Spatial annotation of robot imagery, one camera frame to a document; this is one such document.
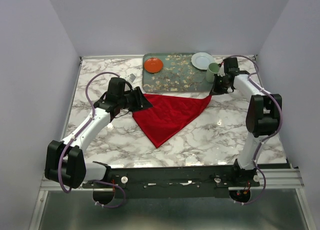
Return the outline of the red cloth napkin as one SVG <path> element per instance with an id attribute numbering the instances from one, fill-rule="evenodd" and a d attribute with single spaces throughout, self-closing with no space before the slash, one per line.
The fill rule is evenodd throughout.
<path id="1" fill-rule="evenodd" d="M 135 112 L 132 116 L 156 148 L 202 114 L 211 101 L 211 96 L 203 99 L 155 94 L 144 96 L 152 108 Z"/>

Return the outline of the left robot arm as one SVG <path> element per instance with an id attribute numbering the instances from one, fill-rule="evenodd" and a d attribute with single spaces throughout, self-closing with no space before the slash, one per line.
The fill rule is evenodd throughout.
<path id="1" fill-rule="evenodd" d="M 111 78 L 107 91 L 90 105 L 90 114 L 71 134 L 61 141 L 51 141 L 47 147 L 44 175 L 59 183 L 62 189 L 76 189 L 87 181 L 94 181 L 101 188 L 107 187 L 111 181 L 109 166 L 99 162 L 87 163 L 85 151 L 121 110 L 137 112 L 152 107 L 140 87 L 133 88 L 120 77 Z"/>

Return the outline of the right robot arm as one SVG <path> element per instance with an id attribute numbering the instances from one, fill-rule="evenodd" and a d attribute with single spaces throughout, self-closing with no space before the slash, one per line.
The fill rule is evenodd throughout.
<path id="1" fill-rule="evenodd" d="M 245 119 L 248 135 L 229 175 L 234 185 L 241 186 L 254 179 L 262 145 L 278 134 L 282 127 L 282 97 L 259 86 L 251 79 L 253 74 L 240 70 L 237 55 L 225 58 L 218 66 L 209 94 L 223 95 L 229 90 L 238 90 L 249 100 Z"/>

